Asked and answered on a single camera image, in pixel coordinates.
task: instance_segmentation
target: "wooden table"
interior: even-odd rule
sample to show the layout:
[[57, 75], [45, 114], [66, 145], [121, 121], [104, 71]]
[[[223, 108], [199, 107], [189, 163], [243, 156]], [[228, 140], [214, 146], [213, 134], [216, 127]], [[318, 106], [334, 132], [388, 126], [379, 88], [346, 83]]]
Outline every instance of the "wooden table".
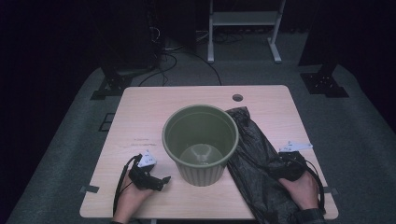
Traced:
[[[239, 94], [243, 100], [236, 102]], [[275, 148], [288, 141], [309, 143], [290, 92], [285, 86], [201, 86], [128, 88], [105, 141], [90, 185], [97, 193], [87, 192], [80, 208], [83, 217], [112, 217], [112, 205], [122, 167], [132, 156], [149, 150], [158, 161], [153, 176], [172, 176], [161, 192], [150, 196], [135, 213], [137, 218], [253, 219], [230, 173], [208, 187], [188, 184], [163, 148], [162, 131], [167, 119], [186, 105], [207, 104], [223, 110], [246, 106], [262, 132]], [[327, 186], [315, 153], [301, 151], [318, 169]], [[327, 219], [338, 216], [330, 193], [326, 193]]]

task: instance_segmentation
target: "gray carpet floor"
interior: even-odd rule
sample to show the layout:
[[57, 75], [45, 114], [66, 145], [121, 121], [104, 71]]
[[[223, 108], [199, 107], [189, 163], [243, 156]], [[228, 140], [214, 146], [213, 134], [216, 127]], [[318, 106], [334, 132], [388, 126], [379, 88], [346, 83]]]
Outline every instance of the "gray carpet floor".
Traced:
[[[177, 64], [164, 73], [166, 77], [158, 74], [141, 83], [158, 72], [152, 71], [134, 78], [131, 86], [216, 86], [219, 79], [222, 85], [287, 86], [323, 174], [334, 189], [339, 217], [329, 223], [396, 223], [396, 136], [356, 78], [338, 65], [333, 76], [349, 97], [311, 95], [300, 74], [317, 72], [318, 66], [297, 65], [307, 34], [279, 34], [276, 44], [281, 64], [274, 63], [263, 42], [267, 34], [234, 37], [243, 38], [215, 45], [213, 68], [199, 57], [183, 53], [184, 49], [168, 51]], [[167, 47], [177, 47], [177, 43]], [[199, 45], [196, 53], [205, 58], [206, 45]], [[163, 70], [174, 65], [172, 56], [162, 56]], [[7, 223], [108, 223], [108, 218], [79, 215], [84, 198], [81, 187], [89, 185], [106, 140], [106, 132], [98, 130], [106, 114], [116, 112], [120, 102], [120, 96], [91, 100], [103, 80], [98, 68], [81, 87]]]

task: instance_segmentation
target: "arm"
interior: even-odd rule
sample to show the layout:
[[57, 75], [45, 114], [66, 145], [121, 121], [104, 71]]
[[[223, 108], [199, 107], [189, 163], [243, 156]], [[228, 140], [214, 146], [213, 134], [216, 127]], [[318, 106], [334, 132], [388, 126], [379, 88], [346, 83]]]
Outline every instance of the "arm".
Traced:
[[119, 197], [116, 213], [111, 219], [113, 223], [128, 223], [139, 206], [153, 192], [152, 189], [138, 189], [128, 174], [124, 177], [121, 189], [125, 189]]
[[289, 192], [291, 198], [301, 210], [295, 214], [299, 223], [326, 223], [321, 211], [318, 209], [318, 184], [311, 174], [305, 172], [296, 181], [280, 178], [279, 182]]

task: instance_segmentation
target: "ribbed trash can exterior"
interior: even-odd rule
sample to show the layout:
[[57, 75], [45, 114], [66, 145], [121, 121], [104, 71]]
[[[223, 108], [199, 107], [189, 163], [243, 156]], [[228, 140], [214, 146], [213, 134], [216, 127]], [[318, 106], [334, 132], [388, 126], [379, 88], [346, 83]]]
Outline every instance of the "ribbed trash can exterior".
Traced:
[[238, 145], [233, 118], [213, 105], [189, 105], [176, 111], [163, 127], [163, 146], [183, 179], [204, 187], [222, 176]]

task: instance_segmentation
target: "hand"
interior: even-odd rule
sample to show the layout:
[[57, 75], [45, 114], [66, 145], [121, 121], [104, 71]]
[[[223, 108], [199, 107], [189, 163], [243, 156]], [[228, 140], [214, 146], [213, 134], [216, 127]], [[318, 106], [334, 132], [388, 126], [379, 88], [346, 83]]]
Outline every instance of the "hand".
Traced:
[[307, 171], [295, 181], [280, 178], [279, 182], [289, 192], [300, 210], [318, 208], [318, 183]]
[[129, 172], [126, 173], [123, 179], [121, 189], [126, 189], [119, 197], [117, 210], [112, 219], [120, 223], [128, 223], [140, 204], [153, 192], [152, 189], [138, 189], [135, 184], [130, 184], [132, 180], [129, 178]]

